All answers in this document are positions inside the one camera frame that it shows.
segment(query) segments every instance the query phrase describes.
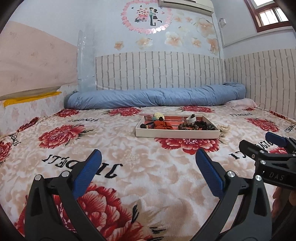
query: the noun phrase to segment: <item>yellow cloth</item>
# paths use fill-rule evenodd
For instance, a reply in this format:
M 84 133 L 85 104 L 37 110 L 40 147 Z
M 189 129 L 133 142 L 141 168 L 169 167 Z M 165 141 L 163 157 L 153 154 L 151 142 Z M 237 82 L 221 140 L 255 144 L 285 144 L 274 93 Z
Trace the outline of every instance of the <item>yellow cloth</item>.
M 34 101 L 34 100 L 39 100 L 39 99 L 43 99 L 43 98 L 46 98 L 46 97 L 59 95 L 61 93 L 62 93 L 61 91 L 55 91 L 55 92 L 45 93 L 45 94 L 42 94 L 42 95 L 7 99 L 7 100 L 4 101 L 3 106 L 6 107 L 6 106 L 11 105 L 11 104 L 19 104 L 19 103 L 25 103 L 25 102 L 30 102 L 30 101 Z

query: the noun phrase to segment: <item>brick pattern wallpaper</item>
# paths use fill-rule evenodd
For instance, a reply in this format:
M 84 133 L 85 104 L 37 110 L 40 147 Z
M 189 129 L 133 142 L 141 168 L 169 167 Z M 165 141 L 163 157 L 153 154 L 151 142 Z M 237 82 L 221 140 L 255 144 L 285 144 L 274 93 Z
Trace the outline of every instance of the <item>brick pattern wallpaper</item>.
M 269 50 L 225 60 L 226 80 L 246 86 L 259 107 L 295 119 L 296 49 Z
M 193 88 L 222 84 L 224 61 L 199 54 L 131 52 L 96 58 L 97 89 Z

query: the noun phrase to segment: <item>metal screw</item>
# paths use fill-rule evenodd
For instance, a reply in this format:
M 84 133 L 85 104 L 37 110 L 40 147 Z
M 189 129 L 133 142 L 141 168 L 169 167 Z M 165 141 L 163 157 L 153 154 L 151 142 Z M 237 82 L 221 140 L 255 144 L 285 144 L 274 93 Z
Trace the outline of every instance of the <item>metal screw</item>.
M 229 177 L 234 177 L 235 176 L 235 173 L 233 171 L 229 171 L 229 172 L 227 172 L 227 175 Z
M 42 176 L 41 176 L 40 174 L 38 174 L 38 175 L 35 176 L 34 179 L 35 179 L 36 181 L 39 181 L 39 180 L 41 179 L 41 177 L 42 177 Z
M 262 180 L 262 177 L 261 177 L 260 175 L 256 175 L 256 176 L 255 176 L 255 179 L 256 179 L 257 181 L 261 181 L 261 180 Z
M 62 177 L 68 177 L 70 175 L 69 171 L 62 172 Z

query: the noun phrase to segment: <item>blue comforter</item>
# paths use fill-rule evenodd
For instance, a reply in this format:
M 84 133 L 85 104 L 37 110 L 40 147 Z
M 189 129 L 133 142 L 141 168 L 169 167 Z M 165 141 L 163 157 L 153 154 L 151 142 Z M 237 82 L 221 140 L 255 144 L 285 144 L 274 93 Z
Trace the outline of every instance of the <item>blue comforter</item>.
M 147 106 L 214 106 L 243 99 L 245 95 L 244 85 L 229 82 L 198 88 L 101 90 L 72 93 L 65 98 L 65 108 L 89 110 Z

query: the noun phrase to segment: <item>bed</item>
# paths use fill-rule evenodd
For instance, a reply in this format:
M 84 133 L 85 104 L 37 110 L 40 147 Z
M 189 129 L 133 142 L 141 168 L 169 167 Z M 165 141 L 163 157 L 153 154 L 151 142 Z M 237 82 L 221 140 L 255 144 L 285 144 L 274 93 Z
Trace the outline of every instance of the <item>bed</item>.
M 141 114 L 155 112 L 200 112 L 230 129 L 220 139 L 137 138 Z M 108 241 L 190 240 L 218 202 L 195 163 L 197 149 L 204 148 L 225 170 L 251 178 L 254 161 L 239 152 L 239 142 L 245 139 L 283 153 L 283 148 L 265 141 L 265 133 L 291 136 L 295 127 L 291 120 L 259 108 L 233 110 L 223 105 L 63 109 L 0 139 L 0 203 L 23 234 L 34 176 L 58 176 L 99 149 L 102 165 L 78 202 L 103 236 Z M 266 189 L 272 204 L 275 187 L 266 184 Z M 65 226 L 74 231 L 59 197 L 54 199 Z M 224 230 L 230 228 L 240 201 Z

